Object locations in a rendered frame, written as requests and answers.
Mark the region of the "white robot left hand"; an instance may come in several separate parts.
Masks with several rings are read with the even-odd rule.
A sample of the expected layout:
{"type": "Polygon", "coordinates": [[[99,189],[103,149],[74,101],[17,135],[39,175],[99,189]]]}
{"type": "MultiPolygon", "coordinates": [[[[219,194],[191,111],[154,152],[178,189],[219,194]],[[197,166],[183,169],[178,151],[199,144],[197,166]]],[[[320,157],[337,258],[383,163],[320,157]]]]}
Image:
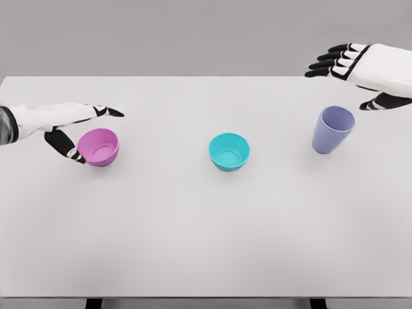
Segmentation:
{"type": "Polygon", "coordinates": [[[37,111],[43,113],[45,117],[42,126],[45,141],[60,155],[81,164],[85,164],[86,159],[79,153],[73,141],[61,128],[105,115],[124,117],[122,112],[113,108],[79,103],[52,104],[37,108],[37,111]]]}

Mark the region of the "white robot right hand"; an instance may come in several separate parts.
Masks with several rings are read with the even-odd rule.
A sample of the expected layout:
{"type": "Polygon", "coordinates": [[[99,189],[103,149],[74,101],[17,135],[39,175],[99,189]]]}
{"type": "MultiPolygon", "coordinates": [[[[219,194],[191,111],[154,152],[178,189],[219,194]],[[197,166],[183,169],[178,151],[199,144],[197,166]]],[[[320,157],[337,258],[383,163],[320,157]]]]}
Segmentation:
{"type": "Polygon", "coordinates": [[[309,65],[305,77],[332,77],[377,92],[362,111],[412,105],[412,51],[385,44],[346,43],[333,46],[309,65]]]}

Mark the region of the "pink bowl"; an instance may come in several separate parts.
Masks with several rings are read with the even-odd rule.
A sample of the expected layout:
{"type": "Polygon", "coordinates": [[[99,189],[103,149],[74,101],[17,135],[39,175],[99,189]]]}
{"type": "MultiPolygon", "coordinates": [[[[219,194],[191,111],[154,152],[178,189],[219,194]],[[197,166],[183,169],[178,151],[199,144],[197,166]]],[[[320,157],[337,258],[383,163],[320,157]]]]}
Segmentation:
{"type": "Polygon", "coordinates": [[[115,132],[110,129],[92,129],[80,137],[77,149],[87,163],[104,167],[117,157],[119,140],[115,132]]]}

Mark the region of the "lavender cup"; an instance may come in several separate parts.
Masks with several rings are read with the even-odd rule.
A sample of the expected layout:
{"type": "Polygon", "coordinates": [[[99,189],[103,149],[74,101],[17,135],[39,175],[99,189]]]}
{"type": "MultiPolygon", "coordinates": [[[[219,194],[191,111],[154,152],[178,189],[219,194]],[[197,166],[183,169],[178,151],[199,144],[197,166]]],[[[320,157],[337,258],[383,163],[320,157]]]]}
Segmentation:
{"type": "Polygon", "coordinates": [[[351,111],[340,106],[324,108],[315,125],[312,147],[321,154],[334,151],[352,132],[355,117],[351,111]]]}

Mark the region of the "teal bowl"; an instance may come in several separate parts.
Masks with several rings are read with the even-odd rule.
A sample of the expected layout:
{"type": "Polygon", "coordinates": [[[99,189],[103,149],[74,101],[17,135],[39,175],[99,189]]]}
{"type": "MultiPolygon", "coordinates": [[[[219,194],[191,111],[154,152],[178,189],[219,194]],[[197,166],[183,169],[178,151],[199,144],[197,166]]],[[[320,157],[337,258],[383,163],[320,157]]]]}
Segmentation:
{"type": "Polygon", "coordinates": [[[249,159],[249,142],[236,133],[221,133],[209,143],[209,157],[213,164],[222,171],[236,171],[249,159]]]}

